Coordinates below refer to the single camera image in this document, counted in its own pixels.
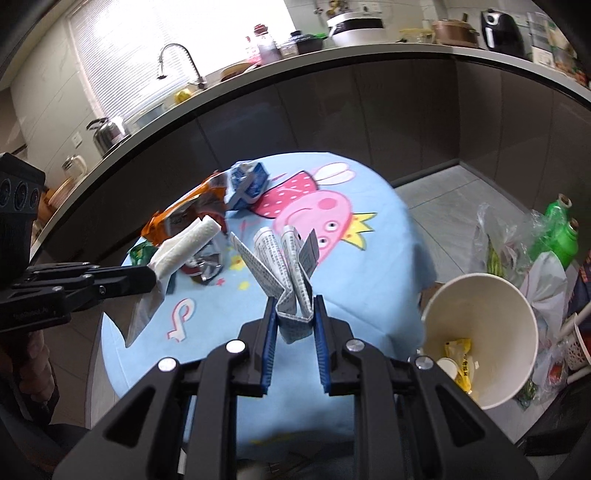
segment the gray cabinet door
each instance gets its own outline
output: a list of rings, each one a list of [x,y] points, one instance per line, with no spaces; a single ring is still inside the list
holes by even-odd
[[[104,253],[198,185],[219,165],[197,121],[179,127],[111,174],[43,244],[55,261]]]
[[[459,155],[460,108],[453,60],[413,60],[421,111],[421,168],[435,167]]]
[[[501,150],[495,182],[527,208],[534,206],[548,154],[552,90],[502,72]]]
[[[534,208],[540,212],[564,193],[579,221],[579,258],[591,248],[591,111],[553,92],[550,149]]]
[[[501,139],[501,71],[457,61],[460,159],[495,178]]]
[[[277,89],[299,151],[327,151],[370,165],[353,67],[309,73]]]
[[[373,169],[388,181],[418,172],[421,114],[413,61],[362,63],[354,71]]]
[[[199,123],[223,169],[239,160],[297,151],[274,85],[204,113]]]

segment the rice cooker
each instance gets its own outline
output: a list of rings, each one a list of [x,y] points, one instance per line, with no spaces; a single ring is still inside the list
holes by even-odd
[[[347,12],[328,19],[329,38],[337,47],[387,42],[384,23],[379,17]]]

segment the person's hand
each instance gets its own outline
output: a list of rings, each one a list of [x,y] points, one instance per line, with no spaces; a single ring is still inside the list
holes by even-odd
[[[45,344],[42,330],[30,334],[27,355],[29,360],[19,370],[19,389],[25,395],[30,395],[33,401],[45,402],[51,398],[56,383],[49,363],[49,348]],[[12,371],[11,358],[0,348],[0,372],[12,374]]]

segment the faucet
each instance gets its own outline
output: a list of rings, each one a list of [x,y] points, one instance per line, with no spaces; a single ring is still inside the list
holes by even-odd
[[[163,54],[164,54],[164,50],[166,50],[168,47],[180,47],[187,53],[187,56],[189,57],[189,61],[191,62],[191,66],[193,67],[193,70],[195,70],[195,73],[197,73],[197,80],[198,80],[197,83],[195,83],[195,82],[189,82],[189,83],[191,83],[193,85],[197,85],[197,87],[200,90],[205,90],[207,88],[206,81],[199,73],[199,70],[197,70],[197,66],[195,65],[195,62],[193,61],[193,57],[191,56],[191,54],[187,50],[187,47],[185,47],[184,45],[181,45],[180,43],[168,43],[164,47],[162,47],[162,50],[160,50],[160,56],[158,58],[158,79],[162,80],[167,77],[167,75],[164,73]]]

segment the countertop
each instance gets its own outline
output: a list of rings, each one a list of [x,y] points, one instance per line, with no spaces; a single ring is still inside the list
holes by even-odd
[[[586,104],[587,108],[591,109],[591,91],[576,83],[573,79],[566,75],[557,72],[556,70],[534,64],[528,60],[518,59],[494,53],[487,50],[479,50],[476,48],[464,47],[448,47],[442,45],[432,44],[410,44],[410,43],[385,43],[362,45],[355,47],[341,47],[322,50],[315,53],[308,53],[290,59],[281,60],[276,63],[258,68],[248,73],[244,73],[233,79],[218,83],[202,93],[195,95],[189,100],[181,103],[179,106],[169,110],[164,115],[160,116],[147,126],[143,127],[137,133],[132,135],[129,139],[123,142],[111,154],[105,157],[92,170],[82,182],[72,191],[66,201],[51,217],[45,228],[39,234],[39,237],[31,247],[31,259],[40,249],[44,240],[51,234],[51,231],[56,228],[65,216],[68,210],[75,207],[79,199],[84,195],[90,186],[100,179],[109,169],[116,165],[116,163],[123,157],[128,155],[132,150],[142,148],[141,144],[145,143],[146,148],[149,148],[149,139],[166,127],[181,119],[181,117],[190,114],[193,110],[200,109],[208,103],[215,103],[214,100],[222,96],[232,94],[235,90],[239,90],[251,83],[259,82],[269,77],[284,74],[292,70],[302,69],[307,70],[306,67],[313,67],[316,64],[327,63],[326,68],[332,68],[331,63],[340,59],[352,59],[354,63],[355,57],[362,56],[376,56],[379,60],[380,55],[399,56],[400,58],[420,58],[420,57],[445,57],[449,56],[461,61],[472,61],[476,63],[487,64],[492,67],[497,67],[503,70],[510,70],[524,76],[528,76],[537,81],[542,81],[549,84],[555,89],[566,93],[575,98],[575,100]]]

